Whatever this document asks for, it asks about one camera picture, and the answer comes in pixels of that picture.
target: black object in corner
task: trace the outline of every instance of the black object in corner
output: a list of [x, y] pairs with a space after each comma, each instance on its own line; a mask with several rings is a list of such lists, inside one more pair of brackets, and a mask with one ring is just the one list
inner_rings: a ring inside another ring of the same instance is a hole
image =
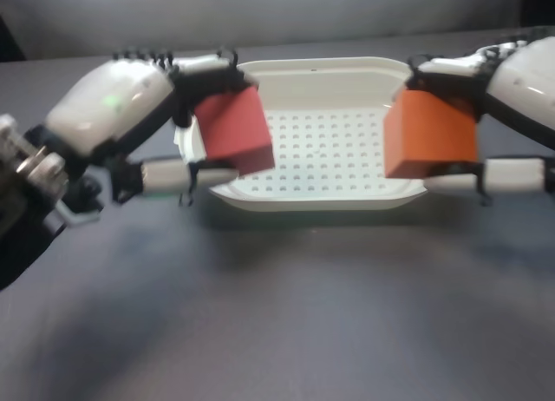
[[555, 0], [522, 0], [521, 25], [555, 24]]
[[23, 52], [19, 49], [6, 23], [0, 17], [0, 62], [25, 61]]

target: orange block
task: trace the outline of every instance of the orange block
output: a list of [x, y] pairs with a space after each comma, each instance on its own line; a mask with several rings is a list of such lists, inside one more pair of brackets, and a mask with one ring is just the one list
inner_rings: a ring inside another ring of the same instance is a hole
[[271, 136], [255, 88], [213, 95], [194, 110], [207, 161], [227, 161], [240, 175], [274, 167]]
[[426, 178], [438, 165], [478, 160], [473, 115], [428, 92], [402, 91], [383, 125], [388, 178]]

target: gray backdrop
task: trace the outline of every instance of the gray backdrop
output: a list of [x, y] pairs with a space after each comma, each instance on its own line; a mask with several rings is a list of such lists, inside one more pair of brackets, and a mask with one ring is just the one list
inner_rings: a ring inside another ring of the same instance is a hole
[[513, 26], [519, 0], [0, 0], [31, 58]]

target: red block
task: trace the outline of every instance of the red block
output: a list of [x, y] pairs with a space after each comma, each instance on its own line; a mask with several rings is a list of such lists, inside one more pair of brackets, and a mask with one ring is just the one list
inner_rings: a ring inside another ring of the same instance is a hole
[[256, 88], [209, 97], [194, 113], [207, 161], [228, 161], [240, 175], [274, 168], [270, 130]]

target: perforated tray bottom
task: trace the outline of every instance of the perforated tray bottom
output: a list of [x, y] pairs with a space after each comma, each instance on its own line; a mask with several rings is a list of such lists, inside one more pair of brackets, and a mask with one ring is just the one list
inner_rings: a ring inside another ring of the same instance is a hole
[[267, 110], [276, 168], [231, 185], [252, 198], [356, 198], [402, 192], [383, 175], [387, 109]]

